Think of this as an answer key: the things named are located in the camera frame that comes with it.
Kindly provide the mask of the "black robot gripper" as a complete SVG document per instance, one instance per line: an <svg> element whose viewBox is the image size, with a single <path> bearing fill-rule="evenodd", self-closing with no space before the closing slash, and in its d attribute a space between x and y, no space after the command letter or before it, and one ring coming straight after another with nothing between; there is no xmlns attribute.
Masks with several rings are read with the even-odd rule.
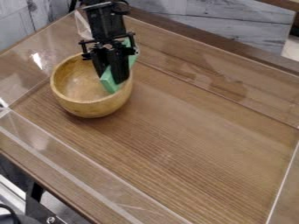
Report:
<svg viewBox="0 0 299 224"><path fill-rule="evenodd" d="M81 40L83 59L92 59L92 64L101 77L108 64L116 84L123 83L129 77L128 56L119 49L112 49L107 55L100 52L91 53L87 48L89 43L111 44L116 39L128 38L131 46L125 52L137 53L133 33L127 31L124 15L129 14L131 7L127 0L81 0L83 10L88 18L91 40Z"/></svg>

